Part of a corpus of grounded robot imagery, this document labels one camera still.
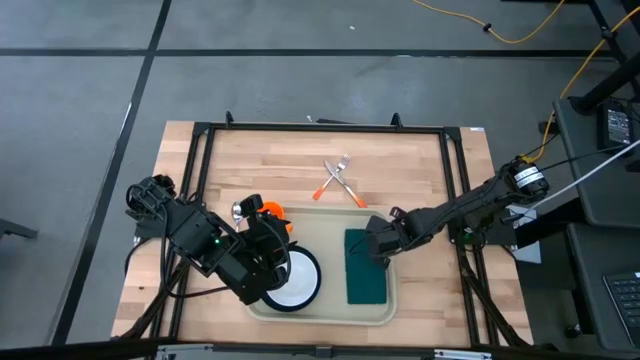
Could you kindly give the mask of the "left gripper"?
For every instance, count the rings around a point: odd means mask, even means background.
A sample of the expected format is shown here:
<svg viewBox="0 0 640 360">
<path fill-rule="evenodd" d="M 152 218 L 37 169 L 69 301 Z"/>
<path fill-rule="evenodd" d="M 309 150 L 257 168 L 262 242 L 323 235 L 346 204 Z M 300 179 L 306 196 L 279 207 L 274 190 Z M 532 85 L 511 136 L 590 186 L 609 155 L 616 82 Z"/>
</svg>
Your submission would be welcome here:
<svg viewBox="0 0 640 360">
<path fill-rule="evenodd" d="M 255 247 L 257 256 L 264 262 L 274 280 L 288 280 L 291 257 L 287 226 L 290 222 L 270 212 L 260 212 L 263 207 L 260 194 L 252 194 L 240 202 L 241 215 L 249 216 L 248 242 Z"/>
</svg>

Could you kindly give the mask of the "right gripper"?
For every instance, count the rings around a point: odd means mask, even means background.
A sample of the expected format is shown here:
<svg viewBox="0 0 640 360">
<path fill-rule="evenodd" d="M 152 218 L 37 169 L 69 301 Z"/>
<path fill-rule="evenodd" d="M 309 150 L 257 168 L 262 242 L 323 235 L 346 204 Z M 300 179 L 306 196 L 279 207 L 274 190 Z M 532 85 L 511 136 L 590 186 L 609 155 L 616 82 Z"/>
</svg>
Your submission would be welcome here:
<svg viewBox="0 0 640 360">
<path fill-rule="evenodd" d="M 393 221 L 380 216 L 372 216 L 367 225 L 367 245 L 364 253 L 373 256 L 374 263 L 383 270 L 390 266 L 397 252 L 409 251 L 425 244 L 425 209 L 419 208 L 401 212 L 394 207 L 396 215 Z"/>
</svg>

